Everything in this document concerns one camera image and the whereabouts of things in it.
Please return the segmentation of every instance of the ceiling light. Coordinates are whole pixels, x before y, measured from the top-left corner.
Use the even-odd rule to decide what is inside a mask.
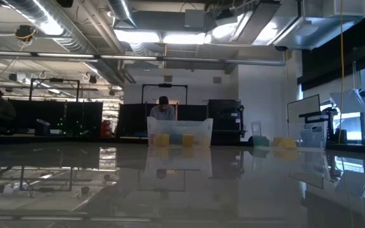
[[[223,38],[227,35],[231,35],[234,32],[234,29],[236,28],[236,26],[237,26],[237,23],[228,23],[225,25],[218,26],[213,29],[212,35],[216,39]]]
[[[153,56],[108,56],[102,55],[103,59],[113,59],[113,60],[145,60],[145,61],[156,61],[157,57]]]
[[[92,54],[60,54],[60,53],[39,53],[40,57],[69,57],[69,58],[93,58]]]
[[[49,89],[50,92],[53,92],[55,94],[60,94],[60,91],[57,89]]]
[[[277,25],[273,22],[269,22],[261,33],[254,40],[253,45],[266,45],[271,39],[277,35]]]
[[[30,53],[18,52],[18,51],[0,51],[1,56],[31,56]]]
[[[136,32],[114,30],[118,40],[131,44],[140,42],[160,42],[160,38],[156,32]]]
[[[167,44],[203,44],[205,33],[200,34],[170,34],[163,39]]]

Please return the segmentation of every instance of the box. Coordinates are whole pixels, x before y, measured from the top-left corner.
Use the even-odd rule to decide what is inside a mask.
[[[319,149],[326,147],[326,122],[274,125],[272,122],[259,120],[251,125],[254,146]]]
[[[173,121],[147,118],[149,145],[209,147],[214,120],[205,121]]]

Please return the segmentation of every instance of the ceiling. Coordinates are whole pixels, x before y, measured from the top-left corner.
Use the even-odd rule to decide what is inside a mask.
[[[79,4],[81,1],[74,1],[71,8],[60,8],[64,12],[65,16],[68,17],[71,22],[81,31],[82,35],[85,36],[88,42],[97,50],[99,54],[120,54],[116,53],[114,46],[110,45],[107,39],[102,36],[102,31],[105,29],[102,25],[96,25],[92,23],[87,15],[93,15],[93,10],[91,8],[84,11],[83,7]],[[88,0],[85,2],[91,2],[92,6],[99,13],[99,16],[94,15],[93,18],[98,23],[99,18],[102,18],[103,23],[108,27],[109,31],[113,30],[113,18],[111,17],[110,8],[108,1],[104,0]],[[134,0],[130,1],[130,5],[133,12],[136,11],[168,11],[168,12],[183,12],[188,9],[204,9],[210,5],[218,5],[219,1],[205,1],[205,0],[194,0],[189,4],[182,0]],[[241,4],[241,1],[236,1],[234,5]],[[295,13],[294,10],[289,10],[293,8],[293,5],[283,4],[282,7],[277,12],[278,16],[289,16],[293,17]],[[0,6],[0,51],[27,51],[36,53],[68,53],[68,51],[60,46],[57,42],[53,40],[54,37],[49,37],[43,34],[39,30],[30,45],[23,46],[21,42],[13,35],[13,32],[20,25],[31,25],[32,23],[26,19],[23,15],[19,14],[12,8]],[[114,43],[116,48],[125,51],[126,54],[134,54],[130,45],[126,42],[119,42],[114,36]],[[152,51],[155,55],[167,55],[176,57],[187,57],[187,58],[214,58],[214,59],[241,59],[241,60],[276,60],[282,61],[282,54],[275,50],[273,46],[254,46],[247,45],[232,45],[232,44],[168,44],[167,47],[164,44],[146,43],[146,47]],[[118,72],[120,64],[117,60],[105,61],[107,65],[114,71]],[[233,69],[232,65],[220,64],[220,63],[186,63],[178,61],[169,62],[130,62],[126,61],[126,66],[129,68],[139,68],[140,70],[151,70],[151,69],[161,69],[166,67],[168,71],[172,73],[173,69],[185,69],[185,70],[224,70],[225,73],[229,74]],[[47,78],[49,77],[59,77],[64,79],[74,79],[80,80],[82,87],[93,87],[98,91],[94,93],[94,96],[108,96],[108,88],[111,86],[104,78],[98,77],[96,84],[88,84],[84,82],[87,78],[83,75],[86,73],[95,74],[94,70],[88,67],[86,64],[80,60],[58,60],[58,59],[43,59],[43,58],[33,58],[33,57],[17,57],[15,60],[9,59],[7,57],[0,56],[0,85],[12,84],[8,82],[8,75],[10,73],[23,72],[29,75],[33,73],[34,77],[38,77],[40,73],[47,73]],[[133,80],[121,74],[120,75],[125,80],[125,83],[134,83]],[[26,86],[21,82],[14,82],[14,84],[21,84],[20,86]],[[82,97],[92,96],[91,91],[82,92]],[[122,97],[122,91],[117,91],[118,97]]]

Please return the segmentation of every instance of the glass panel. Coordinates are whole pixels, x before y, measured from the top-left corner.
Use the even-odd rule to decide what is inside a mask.
[[[333,128],[340,126],[340,110],[338,115],[333,117]],[[346,113],[342,115],[342,129],[347,130],[348,140],[361,140],[361,118],[360,113]]]
[[[335,157],[336,161],[336,169],[339,169],[341,171],[343,170],[343,167],[345,170],[350,170],[354,172],[364,172],[364,166],[363,166],[363,160],[361,159],[355,159],[355,158],[342,158],[342,157]]]

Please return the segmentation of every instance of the yellow foam block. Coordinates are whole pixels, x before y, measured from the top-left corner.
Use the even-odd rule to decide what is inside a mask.
[[[154,144],[155,146],[168,146],[170,144],[170,135],[155,134]]]
[[[199,137],[199,141],[201,146],[210,146],[210,137],[208,136]]]
[[[189,134],[182,135],[182,146],[185,147],[194,146],[194,135],[189,135]]]
[[[274,137],[272,140],[272,146],[280,148],[296,148],[294,138],[290,137]]]

